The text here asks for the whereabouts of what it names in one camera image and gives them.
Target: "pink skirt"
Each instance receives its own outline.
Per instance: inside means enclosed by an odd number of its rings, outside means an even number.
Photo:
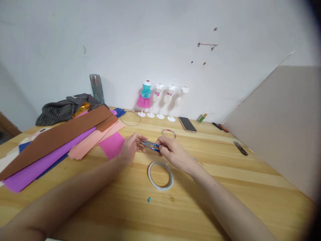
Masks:
[[[138,97],[137,106],[148,109],[150,107],[150,98],[144,99],[141,95]]]

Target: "blue scissor handle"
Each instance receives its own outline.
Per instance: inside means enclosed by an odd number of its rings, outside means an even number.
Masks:
[[[160,153],[160,151],[159,151],[158,149],[155,149],[155,148],[153,148],[153,147],[151,147],[151,149]]]

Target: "wooden table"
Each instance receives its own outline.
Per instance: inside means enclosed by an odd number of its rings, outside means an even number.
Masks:
[[[123,120],[135,124],[139,117],[127,113]],[[220,131],[211,123],[192,123],[198,133],[184,131],[178,120],[172,123],[166,117],[144,117],[141,124],[126,126],[120,134],[127,137],[137,132],[155,141],[163,129],[173,130],[189,154],[249,207],[279,240],[296,240],[309,223],[312,201],[247,147],[244,149],[249,155],[242,155],[233,144],[237,139],[231,133]],[[1,145],[0,158],[39,129],[33,127]],[[20,193],[0,187],[0,226],[53,187],[106,161],[104,152],[95,146],[82,160],[65,159]],[[153,188],[147,177],[147,167],[153,161],[166,162],[154,151],[136,153],[134,162],[117,180],[83,205],[51,237],[68,241],[229,240],[189,176],[171,166],[173,188]],[[154,166],[152,177],[156,183],[166,184],[169,175]]]

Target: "black and white striped fabric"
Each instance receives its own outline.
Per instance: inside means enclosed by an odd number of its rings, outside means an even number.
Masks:
[[[79,94],[68,96],[65,100],[45,104],[42,108],[42,114],[37,118],[36,126],[52,126],[59,122],[71,120],[73,115],[84,102],[91,104],[89,111],[104,105],[89,94]]]

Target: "clear tape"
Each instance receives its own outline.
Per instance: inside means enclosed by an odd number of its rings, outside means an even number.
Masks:
[[[151,178],[150,170],[151,170],[151,167],[153,165],[155,165],[155,164],[158,164],[158,165],[161,165],[161,166],[165,167],[166,170],[168,171],[169,175],[170,175],[170,183],[166,187],[157,186],[156,183]],[[167,191],[167,190],[171,189],[172,186],[174,185],[174,175],[173,175],[172,171],[170,170],[170,168],[167,165],[165,165],[162,162],[152,162],[148,167],[147,173],[148,173],[148,179],[149,179],[150,183],[158,190]]]
[[[163,135],[163,136],[167,137],[167,136],[164,134],[165,131],[168,131],[168,132],[171,133],[171,135],[169,136],[169,138],[171,138],[171,139],[175,139],[175,138],[176,138],[175,132],[173,132],[173,131],[170,130],[170,129],[164,129],[164,130],[162,130],[162,135]]]

